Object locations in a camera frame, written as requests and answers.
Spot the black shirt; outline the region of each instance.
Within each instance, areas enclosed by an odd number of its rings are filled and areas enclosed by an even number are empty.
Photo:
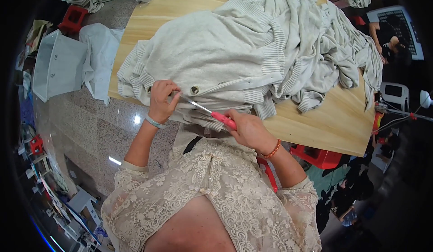
[[[392,26],[387,22],[379,22],[379,28],[376,30],[376,35],[378,36],[379,44],[382,46],[388,43],[393,36],[397,36]]]
[[[394,29],[387,22],[379,22],[379,28],[376,30],[376,35],[379,40],[379,44],[382,46],[382,55],[384,57],[389,57],[391,55],[390,49],[387,43],[391,41],[391,38],[397,36]]]

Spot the green fabric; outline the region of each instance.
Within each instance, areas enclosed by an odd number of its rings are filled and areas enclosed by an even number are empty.
[[[308,178],[314,182],[313,186],[316,189],[317,195],[320,199],[322,190],[327,193],[334,185],[341,184],[345,179],[346,174],[349,172],[349,169],[350,167],[344,164],[343,166],[327,174],[325,177],[322,177],[324,169],[311,166],[311,168],[309,168],[305,173]]]

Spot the pink scissors handle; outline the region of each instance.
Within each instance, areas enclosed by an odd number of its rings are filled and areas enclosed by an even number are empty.
[[[229,126],[231,129],[237,131],[237,127],[236,127],[236,123],[229,119],[228,117],[226,117],[225,115],[218,113],[218,112],[212,112],[212,114],[210,114],[214,119],[224,123],[225,125]]]

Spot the button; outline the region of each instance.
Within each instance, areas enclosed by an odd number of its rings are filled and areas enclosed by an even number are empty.
[[[200,91],[200,88],[198,86],[193,86],[191,88],[192,94],[198,94],[199,91]]]

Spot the plastic storage bin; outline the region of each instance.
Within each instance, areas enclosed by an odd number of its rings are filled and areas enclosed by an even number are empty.
[[[83,84],[83,63],[88,46],[56,30],[46,35],[39,46],[33,73],[33,93],[42,101],[79,90]]]

